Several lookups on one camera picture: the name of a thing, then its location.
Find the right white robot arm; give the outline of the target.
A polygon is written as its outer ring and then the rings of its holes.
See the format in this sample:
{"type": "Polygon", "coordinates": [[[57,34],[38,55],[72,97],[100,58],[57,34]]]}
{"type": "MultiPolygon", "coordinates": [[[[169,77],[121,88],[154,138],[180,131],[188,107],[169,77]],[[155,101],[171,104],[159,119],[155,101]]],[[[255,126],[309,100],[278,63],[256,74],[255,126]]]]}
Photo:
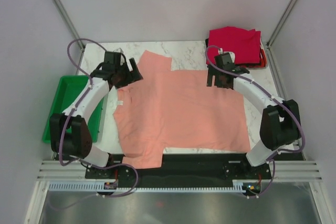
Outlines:
{"type": "Polygon", "coordinates": [[[231,52],[222,52],[214,60],[209,62],[207,86],[237,91],[261,113],[260,140],[240,166],[241,174],[251,179],[259,173],[259,166],[275,155],[294,152],[285,147],[302,136],[298,104],[270,94],[246,68],[234,64],[231,52]]]}

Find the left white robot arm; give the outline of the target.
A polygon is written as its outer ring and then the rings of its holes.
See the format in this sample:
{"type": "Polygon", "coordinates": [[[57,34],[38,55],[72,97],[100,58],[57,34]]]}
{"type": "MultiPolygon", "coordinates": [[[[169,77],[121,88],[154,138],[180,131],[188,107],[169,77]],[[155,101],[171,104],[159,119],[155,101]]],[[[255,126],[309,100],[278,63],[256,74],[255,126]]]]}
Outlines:
{"type": "Polygon", "coordinates": [[[106,51],[103,62],[92,73],[82,68],[79,71],[88,77],[84,89],[69,107],[49,119],[51,149],[59,155],[61,166],[82,161],[96,167],[103,178],[111,178],[115,165],[109,162],[108,152],[94,146],[88,121],[111,89],[126,87],[143,77],[135,59],[117,51],[106,51]]]}

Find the pink t shirt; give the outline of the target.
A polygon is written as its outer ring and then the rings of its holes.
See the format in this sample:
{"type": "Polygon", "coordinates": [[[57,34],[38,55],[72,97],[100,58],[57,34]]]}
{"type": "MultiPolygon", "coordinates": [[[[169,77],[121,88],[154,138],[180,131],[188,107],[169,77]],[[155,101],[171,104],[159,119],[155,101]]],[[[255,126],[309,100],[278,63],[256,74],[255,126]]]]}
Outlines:
{"type": "Polygon", "coordinates": [[[159,168],[166,148],[248,152],[243,96],[208,87],[205,70],[172,70],[171,64],[145,51],[138,63],[142,80],[118,90],[113,116],[123,162],[159,168]]]}

